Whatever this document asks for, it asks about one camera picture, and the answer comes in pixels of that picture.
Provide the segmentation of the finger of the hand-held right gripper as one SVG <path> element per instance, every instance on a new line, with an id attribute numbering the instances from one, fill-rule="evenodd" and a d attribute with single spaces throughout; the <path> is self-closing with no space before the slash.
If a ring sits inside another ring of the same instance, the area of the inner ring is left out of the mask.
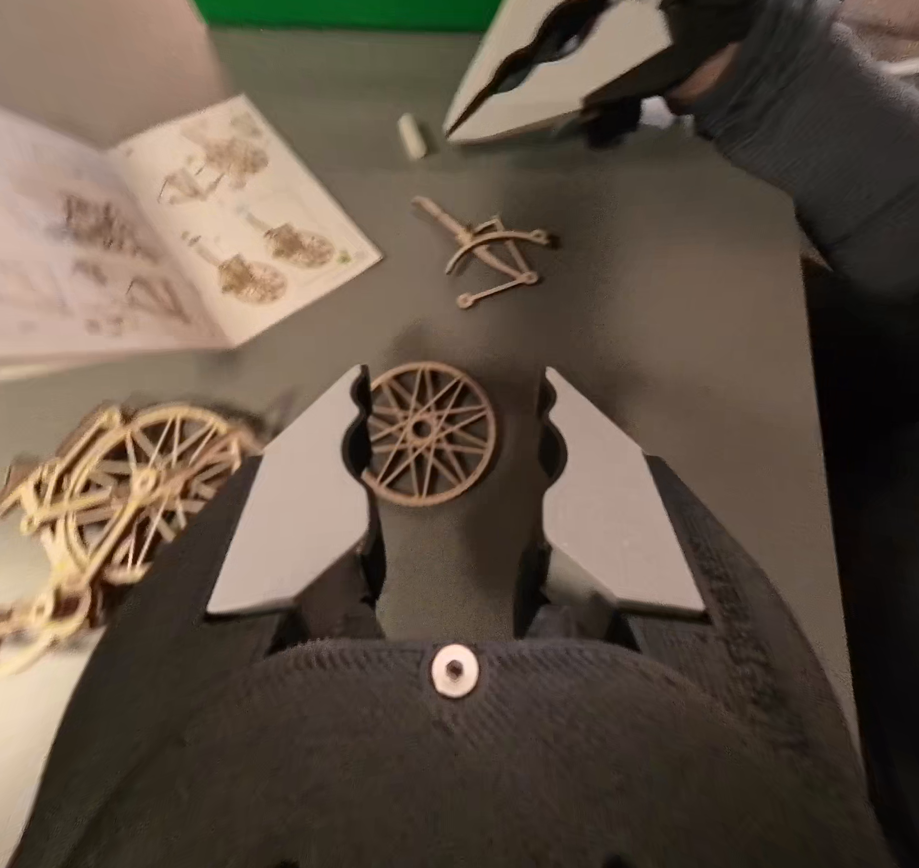
<path id="1" fill-rule="evenodd" d="M 495 91 L 447 127 L 455 145 L 522 135 L 579 114 L 587 97 L 671 46 L 659 9 L 623 0 L 607 9 L 580 46 L 537 64 L 514 88 Z"/>
<path id="2" fill-rule="evenodd" d="M 460 125 L 491 93 L 505 65 L 517 63 L 536 44 L 550 17 L 582 0 L 501 0 L 459 82 L 443 122 L 445 135 Z"/>

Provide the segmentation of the person's right forearm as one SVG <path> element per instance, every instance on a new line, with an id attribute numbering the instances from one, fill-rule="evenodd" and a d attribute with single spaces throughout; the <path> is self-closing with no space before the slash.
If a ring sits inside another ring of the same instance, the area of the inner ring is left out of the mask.
<path id="1" fill-rule="evenodd" d="M 839 21 L 839 0 L 761 0 L 714 86 L 687 109 L 736 167 L 785 192 L 838 273 L 917 297 L 917 90 Z"/>

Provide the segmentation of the partly built wooden model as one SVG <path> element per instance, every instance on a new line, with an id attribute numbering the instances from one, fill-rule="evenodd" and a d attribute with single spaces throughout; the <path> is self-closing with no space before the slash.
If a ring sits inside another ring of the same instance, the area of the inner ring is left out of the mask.
<path id="1" fill-rule="evenodd" d="M 31 597 L 2 607 L 3 678 L 105 625 L 124 595 L 263 440 L 245 420 L 190 403 L 103 404 L 45 459 L 13 462 L 2 517 L 49 564 Z"/>

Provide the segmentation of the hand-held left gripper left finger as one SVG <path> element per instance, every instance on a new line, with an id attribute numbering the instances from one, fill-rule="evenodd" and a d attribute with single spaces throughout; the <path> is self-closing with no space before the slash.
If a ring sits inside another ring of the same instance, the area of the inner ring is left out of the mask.
<path id="1" fill-rule="evenodd" d="M 295 613 L 340 632 L 381 597 L 370 374 L 357 364 L 264 448 L 207 603 L 211 618 Z"/>

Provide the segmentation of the wooden fork frame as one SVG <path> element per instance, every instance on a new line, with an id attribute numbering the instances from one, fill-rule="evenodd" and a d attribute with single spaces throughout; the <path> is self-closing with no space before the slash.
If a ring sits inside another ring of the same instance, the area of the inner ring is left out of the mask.
<path id="1" fill-rule="evenodd" d="M 458 275 L 469 260 L 485 265 L 500 275 L 499 283 L 478 292 L 461 293 L 456 305 L 470 310 L 481 301 L 516 288 L 540 283 L 539 273 L 527 262 L 521 246 L 533 245 L 555 249 L 557 235 L 544 228 L 519 230 L 508 227 L 499 214 L 475 223 L 463 223 L 428 196 L 414 196 L 412 207 L 443 229 L 456 244 L 444 267 L 445 276 Z"/>

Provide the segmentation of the wooden spoked wheel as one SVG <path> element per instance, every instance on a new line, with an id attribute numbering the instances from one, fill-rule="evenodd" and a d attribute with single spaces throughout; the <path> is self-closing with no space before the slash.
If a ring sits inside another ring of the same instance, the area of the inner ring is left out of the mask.
<path id="1" fill-rule="evenodd" d="M 438 361 L 411 361 L 371 385 L 371 455 L 363 473 L 376 496 L 433 507 L 468 492 L 489 471 L 498 418 L 482 386 Z"/>

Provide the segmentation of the person's right hand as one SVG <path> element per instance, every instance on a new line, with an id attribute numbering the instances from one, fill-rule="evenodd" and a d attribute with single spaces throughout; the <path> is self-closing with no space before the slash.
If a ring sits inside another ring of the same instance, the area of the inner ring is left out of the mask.
<path id="1" fill-rule="evenodd" d="M 673 115 L 688 114 L 690 109 L 710 93 L 732 65 L 741 44 L 731 43 L 707 58 L 685 80 L 663 95 L 667 108 Z"/>

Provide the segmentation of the white instruction booklet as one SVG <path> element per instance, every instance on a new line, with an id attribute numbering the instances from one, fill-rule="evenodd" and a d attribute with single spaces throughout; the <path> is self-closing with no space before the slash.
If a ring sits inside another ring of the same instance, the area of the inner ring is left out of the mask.
<path id="1" fill-rule="evenodd" d="M 234 349 L 381 260 L 245 95 L 109 149 L 2 110 L 2 382 Z"/>

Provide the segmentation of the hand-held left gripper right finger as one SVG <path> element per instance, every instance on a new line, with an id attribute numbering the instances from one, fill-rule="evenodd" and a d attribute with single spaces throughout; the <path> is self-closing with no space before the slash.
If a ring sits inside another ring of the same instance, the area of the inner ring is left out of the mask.
<path id="1" fill-rule="evenodd" d="M 557 369 L 538 392 L 537 593 L 582 632 L 630 616 L 702 624 L 706 601 L 646 453 Z"/>

